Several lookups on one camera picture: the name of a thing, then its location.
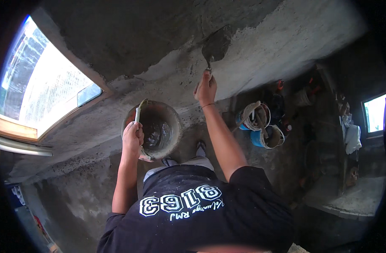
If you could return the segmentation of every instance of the foot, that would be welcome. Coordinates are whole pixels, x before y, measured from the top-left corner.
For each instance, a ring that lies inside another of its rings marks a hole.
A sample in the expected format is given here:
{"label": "foot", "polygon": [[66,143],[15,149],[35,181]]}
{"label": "foot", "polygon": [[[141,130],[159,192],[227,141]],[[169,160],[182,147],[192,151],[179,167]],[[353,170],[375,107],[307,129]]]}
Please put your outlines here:
{"label": "foot", "polygon": [[165,165],[165,166],[174,166],[174,165],[177,165],[178,163],[173,160],[172,158],[170,158],[170,156],[166,156],[164,158],[162,158],[162,163]]}
{"label": "foot", "polygon": [[199,140],[197,143],[196,156],[206,157],[206,143],[203,140]]}

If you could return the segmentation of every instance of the left hand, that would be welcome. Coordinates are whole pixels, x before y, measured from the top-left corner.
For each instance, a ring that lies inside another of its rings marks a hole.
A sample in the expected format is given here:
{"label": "left hand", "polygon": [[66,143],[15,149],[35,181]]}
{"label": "left hand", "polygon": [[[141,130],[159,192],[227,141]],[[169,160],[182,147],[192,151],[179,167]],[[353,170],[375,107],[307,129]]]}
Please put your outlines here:
{"label": "left hand", "polygon": [[141,145],[144,143],[142,124],[131,121],[123,132],[123,155],[131,159],[138,159],[141,154]]}

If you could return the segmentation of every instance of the window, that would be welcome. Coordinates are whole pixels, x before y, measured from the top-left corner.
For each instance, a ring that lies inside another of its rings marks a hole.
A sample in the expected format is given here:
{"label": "window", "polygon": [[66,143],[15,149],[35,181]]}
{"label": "window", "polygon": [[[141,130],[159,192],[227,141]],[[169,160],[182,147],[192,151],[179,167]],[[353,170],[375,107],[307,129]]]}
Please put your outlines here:
{"label": "window", "polygon": [[384,109],[386,94],[363,102],[367,132],[373,133],[384,129]]}
{"label": "window", "polygon": [[29,16],[6,58],[0,133],[34,140],[102,89],[79,71]]}

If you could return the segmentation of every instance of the bracelet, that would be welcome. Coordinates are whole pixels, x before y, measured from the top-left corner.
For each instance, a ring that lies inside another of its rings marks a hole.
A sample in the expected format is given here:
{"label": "bracelet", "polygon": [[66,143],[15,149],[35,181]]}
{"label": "bracelet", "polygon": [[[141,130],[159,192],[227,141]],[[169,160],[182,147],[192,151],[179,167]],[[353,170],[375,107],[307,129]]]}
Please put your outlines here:
{"label": "bracelet", "polygon": [[[212,104],[214,104],[214,103],[212,103]],[[212,105],[212,104],[208,104],[208,105]],[[206,107],[206,106],[207,106],[207,105],[205,105],[205,106],[202,106],[202,107],[201,107],[201,109],[203,109],[203,108],[204,108],[204,107]]]}

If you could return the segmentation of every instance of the gray pants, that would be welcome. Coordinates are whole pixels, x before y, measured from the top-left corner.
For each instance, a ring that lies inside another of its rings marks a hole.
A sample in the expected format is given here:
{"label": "gray pants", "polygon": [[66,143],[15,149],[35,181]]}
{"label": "gray pants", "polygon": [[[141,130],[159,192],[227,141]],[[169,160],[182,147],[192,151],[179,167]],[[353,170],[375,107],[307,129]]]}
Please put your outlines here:
{"label": "gray pants", "polygon": [[[151,169],[151,170],[147,171],[147,173],[145,174],[145,177],[144,177],[144,183],[145,183],[145,180],[147,180],[147,178],[149,178],[151,175],[155,174],[156,172],[158,172],[160,170],[164,170],[164,169],[169,168],[169,167],[174,166],[174,165],[178,165],[178,163],[174,160],[168,160],[168,162],[169,162],[170,166],[161,166],[161,167],[157,167],[155,169]],[[195,158],[192,158],[192,159],[190,159],[187,162],[182,163],[182,164],[183,165],[199,165],[199,166],[203,166],[203,167],[209,168],[212,171],[214,171],[214,167],[210,163],[210,160],[208,158],[206,158],[205,156],[196,156]]]}

